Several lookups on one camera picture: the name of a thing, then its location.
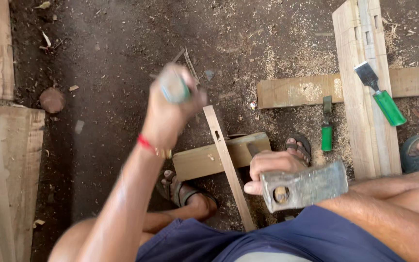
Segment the hand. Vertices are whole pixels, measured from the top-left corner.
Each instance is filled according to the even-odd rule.
[[[253,181],[245,184],[243,190],[247,194],[262,195],[260,173],[274,170],[297,173],[303,169],[306,169],[305,165],[289,151],[263,151],[251,160],[250,177]]]
[[[189,87],[191,98],[182,104],[169,103],[161,91],[160,77],[170,70],[175,71]],[[151,84],[147,116],[142,129],[143,136],[154,147],[172,149],[189,118],[200,111],[206,102],[206,92],[197,91],[195,79],[185,67],[167,64]]]

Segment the blue shorts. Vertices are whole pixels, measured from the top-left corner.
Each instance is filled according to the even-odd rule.
[[[250,252],[289,253],[313,262],[404,262],[359,226],[315,205],[291,221],[248,233],[177,219],[139,248],[137,261],[228,262]]]

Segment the dark soil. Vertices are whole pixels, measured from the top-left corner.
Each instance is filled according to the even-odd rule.
[[[261,111],[249,106],[259,80],[338,73],[331,14],[343,0],[51,0],[50,8],[33,9],[41,2],[11,3],[17,102],[39,108],[41,92],[53,86],[67,100],[60,113],[47,114],[36,208],[36,219],[46,223],[34,230],[32,261],[46,261],[69,226],[100,212],[143,124],[153,80],[149,74],[158,74],[185,46],[227,134],[264,131],[273,150],[280,150],[292,132],[306,134],[313,164],[341,156],[352,178],[343,104],[334,105],[334,151],[326,154],[320,150],[321,106]],[[386,31],[390,23],[400,24],[399,38],[387,41],[389,64],[419,65],[419,1],[381,2]],[[415,34],[406,36],[410,29]],[[49,52],[39,49],[46,46],[42,31],[56,47]],[[185,63],[183,57],[178,63]],[[210,81],[205,70],[215,73]],[[80,88],[69,92],[73,85]],[[403,143],[419,133],[411,113],[419,101],[397,103],[408,109],[403,111],[410,119],[398,128]],[[73,131],[77,121],[85,122],[80,134]],[[201,112],[189,122],[175,152],[210,143]],[[165,168],[173,169],[172,162]],[[241,169],[243,181],[247,171]],[[208,224],[242,229],[224,173],[192,183],[218,200],[219,211]],[[271,216],[262,198],[247,200],[260,227],[298,214]],[[154,192],[150,211],[171,208]]]

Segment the hammer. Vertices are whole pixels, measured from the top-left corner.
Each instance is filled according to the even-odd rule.
[[[247,143],[247,148],[252,158],[259,153],[252,143]],[[298,173],[263,172],[260,181],[263,198],[271,213],[303,208],[349,191],[346,168],[341,159]]]

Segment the green chisel handle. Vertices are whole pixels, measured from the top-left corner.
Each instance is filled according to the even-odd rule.
[[[394,100],[386,90],[376,92],[373,97],[391,126],[403,125],[407,122],[407,119],[402,115],[402,112],[400,112]]]
[[[331,151],[332,150],[332,125],[321,126],[321,150]]]

